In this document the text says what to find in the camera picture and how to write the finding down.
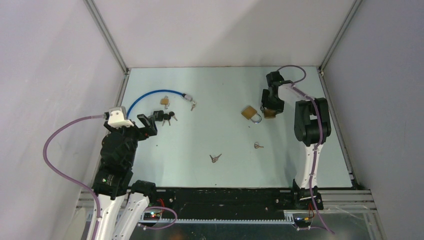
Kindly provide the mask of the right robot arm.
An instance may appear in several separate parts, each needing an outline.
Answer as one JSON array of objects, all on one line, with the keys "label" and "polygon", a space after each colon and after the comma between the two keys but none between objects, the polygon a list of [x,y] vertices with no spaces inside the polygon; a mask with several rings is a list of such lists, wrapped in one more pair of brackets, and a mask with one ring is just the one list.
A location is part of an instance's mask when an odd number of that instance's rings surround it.
[{"label": "right robot arm", "polygon": [[331,118],[326,98],[315,98],[300,90],[296,83],[285,80],[279,71],[266,75],[267,88],[263,89],[260,110],[266,119],[273,119],[292,105],[293,131],[303,144],[303,168],[296,174],[290,190],[294,209],[305,210],[318,202],[317,170],[321,149],[331,135]]}]

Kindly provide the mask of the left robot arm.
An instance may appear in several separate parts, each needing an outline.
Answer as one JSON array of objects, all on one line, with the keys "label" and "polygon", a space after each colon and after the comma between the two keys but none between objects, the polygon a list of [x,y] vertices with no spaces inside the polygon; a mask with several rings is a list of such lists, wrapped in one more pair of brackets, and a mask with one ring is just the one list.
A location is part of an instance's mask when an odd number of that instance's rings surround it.
[{"label": "left robot arm", "polygon": [[104,121],[109,133],[101,142],[100,165],[92,186],[97,199],[89,233],[95,240],[128,240],[143,211],[158,202],[153,182],[130,184],[138,143],[158,133],[153,115],[137,118],[143,127],[117,111],[107,114]]}]

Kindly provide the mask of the silver key pair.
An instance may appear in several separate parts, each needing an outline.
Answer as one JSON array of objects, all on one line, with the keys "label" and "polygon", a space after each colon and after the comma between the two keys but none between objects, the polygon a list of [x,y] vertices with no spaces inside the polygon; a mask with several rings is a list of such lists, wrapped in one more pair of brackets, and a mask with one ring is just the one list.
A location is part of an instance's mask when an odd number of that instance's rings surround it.
[{"label": "silver key pair", "polygon": [[211,162],[214,164],[214,163],[216,163],[219,160],[219,158],[221,156],[222,156],[222,154],[218,154],[218,155],[215,155],[215,156],[210,155],[209,157],[211,159]]}]

